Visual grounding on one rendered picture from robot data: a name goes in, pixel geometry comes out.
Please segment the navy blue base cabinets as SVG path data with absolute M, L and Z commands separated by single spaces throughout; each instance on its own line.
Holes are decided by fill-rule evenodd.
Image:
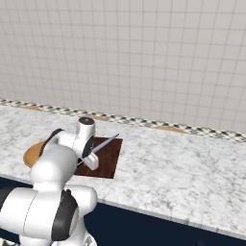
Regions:
M 246 207 L 238 213 L 180 193 L 105 184 L 86 216 L 99 246 L 246 246 Z

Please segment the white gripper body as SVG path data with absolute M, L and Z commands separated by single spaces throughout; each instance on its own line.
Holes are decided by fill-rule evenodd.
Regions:
M 83 162 L 90 170 L 96 170 L 99 167 L 99 159 L 94 153 L 90 153 Z

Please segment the round tan wooden plate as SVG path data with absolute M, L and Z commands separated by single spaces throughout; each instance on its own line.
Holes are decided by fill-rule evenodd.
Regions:
M 23 155 L 24 164 L 31 168 L 39 158 L 41 147 L 44 144 L 44 140 L 32 145 Z

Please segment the dark brown cutting board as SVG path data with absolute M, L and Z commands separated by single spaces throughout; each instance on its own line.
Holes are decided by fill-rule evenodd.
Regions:
M 122 138 L 115 138 L 111 143 L 109 143 L 107 146 L 96 153 L 99 159 L 99 167 L 97 169 L 90 170 L 83 163 L 76 169 L 75 175 L 113 179 L 121 150 L 122 141 Z

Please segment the grey kitchen knife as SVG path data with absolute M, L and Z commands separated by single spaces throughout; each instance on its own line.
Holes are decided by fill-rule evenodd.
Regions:
M 105 140 L 104 142 L 100 143 L 99 145 L 97 145 L 96 147 L 94 147 L 92 149 L 92 153 L 97 153 L 98 151 L 100 151 L 101 149 L 103 149 L 105 146 L 107 146 L 109 143 L 111 143 L 115 138 L 117 138 L 119 136 L 119 134 L 116 134 L 112 137 L 110 137 L 109 139 Z M 82 165 L 84 162 L 81 160 L 78 162 L 78 166 Z

